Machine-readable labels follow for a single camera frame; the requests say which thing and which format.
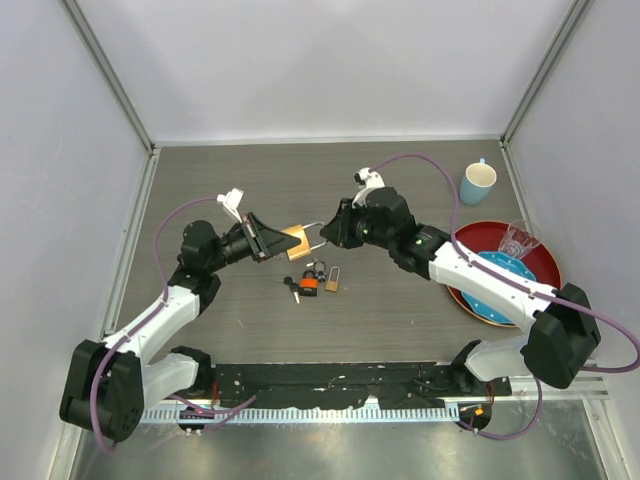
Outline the large brass padlock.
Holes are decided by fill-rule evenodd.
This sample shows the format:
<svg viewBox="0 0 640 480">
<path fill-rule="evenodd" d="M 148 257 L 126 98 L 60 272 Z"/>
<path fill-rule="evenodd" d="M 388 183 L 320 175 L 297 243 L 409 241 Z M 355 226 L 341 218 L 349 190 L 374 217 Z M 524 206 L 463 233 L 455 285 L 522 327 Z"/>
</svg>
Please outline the large brass padlock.
<svg viewBox="0 0 640 480">
<path fill-rule="evenodd" d="M 310 255 L 314 250 L 318 250 L 324 247 L 327 244 L 326 240 L 322 240 L 319 243 L 313 245 L 307 234 L 309 229 L 313 228 L 322 228 L 325 226 L 325 223 L 322 221 L 316 221 L 308 224 L 297 224 L 285 228 L 282 230 L 282 233 L 287 234 L 291 237 L 294 237 L 298 240 L 298 244 L 294 247 L 289 248 L 286 251 L 287 259 L 290 262 L 299 260 L 303 257 Z"/>
</svg>

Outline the small brass padlock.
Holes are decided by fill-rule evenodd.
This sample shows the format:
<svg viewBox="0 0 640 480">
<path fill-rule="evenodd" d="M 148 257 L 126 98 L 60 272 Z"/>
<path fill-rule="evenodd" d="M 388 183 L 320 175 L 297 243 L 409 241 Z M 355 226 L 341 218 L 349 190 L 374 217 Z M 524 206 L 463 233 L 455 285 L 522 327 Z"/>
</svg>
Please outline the small brass padlock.
<svg viewBox="0 0 640 480">
<path fill-rule="evenodd" d="M 339 290 L 339 278 L 340 278 L 340 268 L 338 266 L 332 266 L 329 270 L 329 274 L 327 275 L 325 290 L 331 293 L 337 293 Z"/>
</svg>

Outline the orange black padlock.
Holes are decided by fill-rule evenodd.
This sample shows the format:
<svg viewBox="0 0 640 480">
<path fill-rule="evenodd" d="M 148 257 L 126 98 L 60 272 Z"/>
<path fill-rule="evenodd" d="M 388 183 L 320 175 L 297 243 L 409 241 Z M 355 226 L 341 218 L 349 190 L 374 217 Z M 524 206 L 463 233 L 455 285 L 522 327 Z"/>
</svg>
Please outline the orange black padlock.
<svg viewBox="0 0 640 480">
<path fill-rule="evenodd" d="M 305 270 L 299 282 L 299 295 L 304 297 L 316 297 L 318 294 L 318 285 L 318 274 L 312 269 Z"/>
</svg>

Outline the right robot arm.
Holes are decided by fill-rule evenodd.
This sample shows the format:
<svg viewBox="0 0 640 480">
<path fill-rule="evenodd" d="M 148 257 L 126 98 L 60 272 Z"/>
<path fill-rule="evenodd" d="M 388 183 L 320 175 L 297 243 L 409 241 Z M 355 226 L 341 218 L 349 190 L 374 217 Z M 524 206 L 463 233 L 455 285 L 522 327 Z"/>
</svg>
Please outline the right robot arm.
<svg viewBox="0 0 640 480">
<path fill-rule="evenodd" d="M 462 394 L 475 394 L 498 377 L 526 374 L 565 389 L 600 343 L 581 288 L 534 282 L 481 258 L 446 232 L 417 222 L 392 187 L 343 199 L 320 235 L 343 249 L 383 248 L 402 270 L 471 295 L 521 330 L 519 337 L 465 347 L 462 363 L 451 371 Z"/>
</svg>

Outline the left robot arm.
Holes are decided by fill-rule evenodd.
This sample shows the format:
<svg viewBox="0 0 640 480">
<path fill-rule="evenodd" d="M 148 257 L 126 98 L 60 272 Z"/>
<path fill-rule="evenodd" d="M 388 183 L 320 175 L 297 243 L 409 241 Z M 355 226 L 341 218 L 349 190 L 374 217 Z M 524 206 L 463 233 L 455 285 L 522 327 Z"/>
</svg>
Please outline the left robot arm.
<svg viewBox="0 0 640 480">
<path fill-rule="evenodd" d="M 179 346 L 156 361 L 156 353 L 211 305 L 221 286 L 219 270 L 246 258 L 265 261 L 300 242 L 253 213 L 222 235 L 205 220 L 187 225 L 177 268 L 155 302 L 116 333 L 74 349 L 60 419 L 102 440 L 122 442 L 145 409 L 176 393 L 205 397 L 213 385 L 209 354 Z"/>
</svg>

